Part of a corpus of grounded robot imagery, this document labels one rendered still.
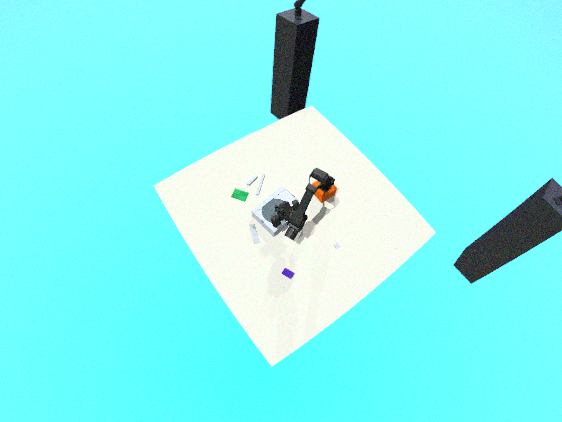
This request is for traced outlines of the green flat square pad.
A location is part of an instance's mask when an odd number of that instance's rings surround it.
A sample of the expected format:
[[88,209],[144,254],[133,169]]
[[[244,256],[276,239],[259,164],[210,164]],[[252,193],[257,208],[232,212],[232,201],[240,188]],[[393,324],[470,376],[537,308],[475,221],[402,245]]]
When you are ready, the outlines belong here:
[[245,191],[242,191],[242,190],[239,190],[239,189],[235,188],[231,197],[245,202],[248,194],[249,194],[248,192],[245,192]]

